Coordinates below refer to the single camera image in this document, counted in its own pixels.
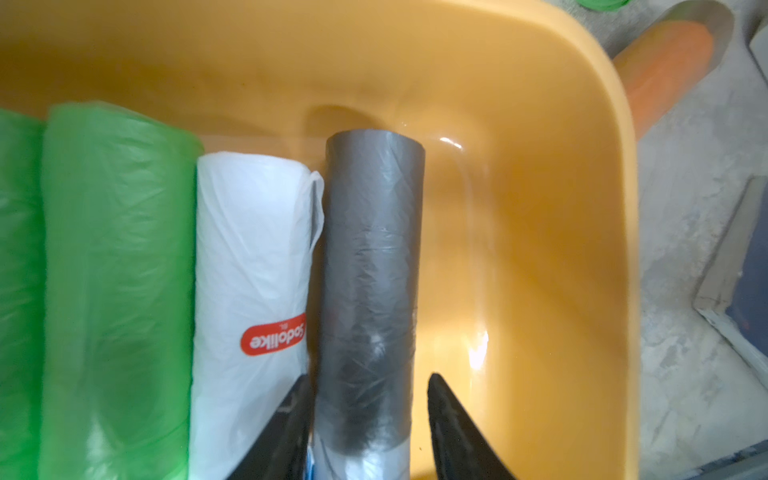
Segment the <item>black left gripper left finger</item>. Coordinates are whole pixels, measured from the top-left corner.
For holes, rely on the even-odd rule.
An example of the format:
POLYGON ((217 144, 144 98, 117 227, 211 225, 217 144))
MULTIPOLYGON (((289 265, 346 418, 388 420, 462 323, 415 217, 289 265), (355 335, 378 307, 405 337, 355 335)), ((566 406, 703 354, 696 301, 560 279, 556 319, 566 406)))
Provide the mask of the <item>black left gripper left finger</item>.
POLYGON ((311 382, 307 375, 301 375, 228 479, 304 479, 311 414, 311 382))

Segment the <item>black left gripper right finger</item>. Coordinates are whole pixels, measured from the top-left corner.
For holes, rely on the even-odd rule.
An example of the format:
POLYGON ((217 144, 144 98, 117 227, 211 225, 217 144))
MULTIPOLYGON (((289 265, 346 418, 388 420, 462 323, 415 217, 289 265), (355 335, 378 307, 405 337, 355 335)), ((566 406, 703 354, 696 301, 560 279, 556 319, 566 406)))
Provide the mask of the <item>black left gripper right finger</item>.
POLYGON ((428 415, 438 479, 516 479, 438 373, 428 382, 428 415))

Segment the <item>white labelled trash bag roll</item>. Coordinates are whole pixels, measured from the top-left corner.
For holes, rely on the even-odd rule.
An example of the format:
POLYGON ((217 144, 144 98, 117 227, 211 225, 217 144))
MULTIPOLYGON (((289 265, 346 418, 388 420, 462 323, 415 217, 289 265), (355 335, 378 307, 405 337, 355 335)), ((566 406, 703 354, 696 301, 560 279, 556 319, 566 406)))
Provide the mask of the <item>white labelled trash bag roll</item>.
POLYGON ((224 479, 308 370, 322 176, 266 155, 202 156, 189 475, 224 479))

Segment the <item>dark grey trash bag roll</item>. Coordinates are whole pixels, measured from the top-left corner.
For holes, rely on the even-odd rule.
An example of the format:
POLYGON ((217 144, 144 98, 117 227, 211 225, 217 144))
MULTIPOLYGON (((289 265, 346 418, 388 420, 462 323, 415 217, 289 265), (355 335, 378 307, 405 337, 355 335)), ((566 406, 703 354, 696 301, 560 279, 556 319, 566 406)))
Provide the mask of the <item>dark grey trash bag roll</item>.
POLYGON ((330 137, 326 157, 315 430, 362 456, 410 437, 425 149, 358 129, 330 137))

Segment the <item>short green trash bag roll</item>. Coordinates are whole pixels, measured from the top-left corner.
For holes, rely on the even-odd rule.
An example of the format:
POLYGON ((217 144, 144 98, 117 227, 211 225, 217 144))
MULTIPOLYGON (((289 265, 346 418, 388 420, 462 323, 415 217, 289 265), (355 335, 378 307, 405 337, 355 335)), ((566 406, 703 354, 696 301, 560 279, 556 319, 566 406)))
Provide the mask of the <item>short green trash bag roll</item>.
POLYGON ((43 479, 187 475, 202 152, 122 108, 49 112, 43 479))

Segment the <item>small orange roll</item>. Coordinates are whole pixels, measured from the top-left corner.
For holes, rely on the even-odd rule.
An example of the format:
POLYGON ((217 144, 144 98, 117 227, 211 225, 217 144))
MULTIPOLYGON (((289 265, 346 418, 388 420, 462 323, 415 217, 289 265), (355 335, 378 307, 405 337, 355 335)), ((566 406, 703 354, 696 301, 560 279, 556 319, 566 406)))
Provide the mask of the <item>small orange roll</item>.
POLYGON ((719 1, 682 1, 613 59, 637 139, 719 66, 734 25, 719 1))

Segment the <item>blue trash bag roll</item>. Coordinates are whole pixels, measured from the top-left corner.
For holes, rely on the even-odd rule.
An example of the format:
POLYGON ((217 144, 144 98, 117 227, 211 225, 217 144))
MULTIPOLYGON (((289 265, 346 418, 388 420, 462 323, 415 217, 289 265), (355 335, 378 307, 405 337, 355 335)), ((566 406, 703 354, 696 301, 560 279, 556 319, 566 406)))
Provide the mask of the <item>blue trash bag roll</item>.
POLYGON ((410 441, 387 451, 342 455, 320 441, 312 446, 311 479, 395 480, 410 478, 410 441))

